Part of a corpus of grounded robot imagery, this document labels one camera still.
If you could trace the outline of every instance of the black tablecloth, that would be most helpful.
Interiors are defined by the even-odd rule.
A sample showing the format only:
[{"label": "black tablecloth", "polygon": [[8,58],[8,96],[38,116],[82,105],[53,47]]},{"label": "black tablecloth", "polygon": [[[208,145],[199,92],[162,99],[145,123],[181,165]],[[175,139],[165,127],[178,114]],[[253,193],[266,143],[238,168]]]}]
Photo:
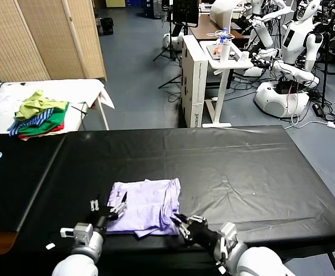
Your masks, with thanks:
[{"label": "black tablecloth", "polygon": [[16,232],[65,136],[27,142],[0,135],[0,231]]},{"label": "black tablecloth", "polygon": [[[69,250],[63,246],[72,241],[57,233],[86,219],[90,199],[107,200],[116,181],[165,178],[180,179],[180,212],[205,216],[213,230],[236,223],[249,245],[283,250],[284,258],[335,246],[335,198],[328,188],[281,126],[250,126],[69,133],[14,250],[42,252],[50,241],[55,251]],[[181,243],[117,235],[107,237],[103,250],[156,252]]]}]

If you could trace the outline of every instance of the water bottle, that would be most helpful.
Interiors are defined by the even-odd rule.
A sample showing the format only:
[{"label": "water bottle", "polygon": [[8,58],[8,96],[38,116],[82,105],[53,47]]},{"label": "water bottle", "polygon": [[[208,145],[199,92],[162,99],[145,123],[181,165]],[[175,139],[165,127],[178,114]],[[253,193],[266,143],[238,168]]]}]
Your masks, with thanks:
[{"label": "water bottle", "polygon": [[229,60],[230,49],[231,49],[230,43],[231,41],[229,39],[224,39],[224,43],[222,45],[221,58],[220,58],[221,63],[225,63],[227,60]]},{"label": "water bottle", "polygon": [[229,37],[228,28],[224,28],[223,31],[220,33],[220,43],[217,47],[217,52],[220,55],[222,53],[222,47],[224,45],[224,41]]}]

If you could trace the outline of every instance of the trash bin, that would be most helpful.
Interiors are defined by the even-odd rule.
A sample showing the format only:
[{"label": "trash bin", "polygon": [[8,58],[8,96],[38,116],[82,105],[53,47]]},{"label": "trash bin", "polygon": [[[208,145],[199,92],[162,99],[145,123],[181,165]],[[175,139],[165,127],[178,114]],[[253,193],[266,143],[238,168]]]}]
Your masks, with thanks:
[{"label": "trash bin", "polygon": [[105,36],[112,35],[114,33],[114,21],[110,17],[101,18],[101,26],[103,29],[103,34]]}]

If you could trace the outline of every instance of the white table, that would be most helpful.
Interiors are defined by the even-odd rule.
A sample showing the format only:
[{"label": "white table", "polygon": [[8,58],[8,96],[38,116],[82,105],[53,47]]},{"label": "white table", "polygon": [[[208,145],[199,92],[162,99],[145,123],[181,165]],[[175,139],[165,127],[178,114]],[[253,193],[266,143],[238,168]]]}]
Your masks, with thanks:
[{"label": "white table", "polygon": [[[56,93],[55,97],[60,97],[60,99],[64,101],[69,101],[66,100],[67,98],[72,99],[74,101],[69,103],[69,107],[64,118],[64,132],[78,131],[84,117],[83,113],[80,112],[80,110],[86,113],[93,103],[95,103],[96,105],[102,125],[105,127],[106,130],[109,130],[106,115],[102,109],[102,103],[112,108],[114,108],[114,106],[106,90],[102,88],[103,85],[102,86],[98,85],[95,81],[98,80],[92,80],[92,79],[46,80],[43,82],[25,82],[25,86],[31,87],[30,89],[33,88],[33,92],[39,89],[44,90],[44,94],[46,97],[48,96],[47,94],[51,95],[53,92]],[[3,85],[19,84],[19,83],[20,82],[4,83]],[[73,95],[67,95],[69,91],[67,91],[66,87],[70,87],[70,89],[76,90],[75,87],[79,87],[81,89],[82,87],[87,87],[88,84],[90,89],[84,91],[84,95],[81,95],[81,93],[79,93],[79,95],[75,95],[74,97]],[[9,112],[6,114],[1,114],[0,134],[8,133],[7,129],[9,126],[12,125],[13,122],[14,122],[14,113]]]},{"label": "white table", "polygon": [[221,82],[220,82],[220,88],[218,89],[218,96],[217,96],[217,102],[215,105],[215,108],[213,107],[213,100],[212,99],[206,99],[205,103],[207,105],[209,115],[212,120],[212,124],[203,124],[203,127],[230,127],[231,124],[228,123],[220,123],[220,116],[221,116],[221,110],[222,105],[224,103],[224,98],[226,94],[226,86],[228,82],[228,77],[230,70],[233,69],[245,69],[245,68],[251,68],[254,66],[253,63],[250,62],[250,60],[240,60],[242,57],[242,52],[233,44],[231,43],[231,51],[235,51],[237,60],[227,60],[224,63],[221,63],[220,60],[214,60],[212,59],[211,55],[209,54],[209,51],[207,49],[207,46],[214,45],[215,41],[201,41],[199,43],[206,54],[208,58],[208,62],[211,65],[213,69],[215,69],[215,74],[222,73],[221,76]]}]

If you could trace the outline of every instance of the purple shirt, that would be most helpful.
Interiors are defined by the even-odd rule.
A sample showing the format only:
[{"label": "purple shirt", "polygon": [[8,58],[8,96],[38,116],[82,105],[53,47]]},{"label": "purple shirt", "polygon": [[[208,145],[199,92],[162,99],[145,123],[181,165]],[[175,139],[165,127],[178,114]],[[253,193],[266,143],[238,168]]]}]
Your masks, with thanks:
[{"label": "purple shirt", "polygon": [[173,180],[116,182],[110,193],[108,206],[116,206],[128,192],[127,209],[117,220],[108,223],[107,232],[134,232],[145,235],[178,235],[171,221],[179,213],[180,182]]}]

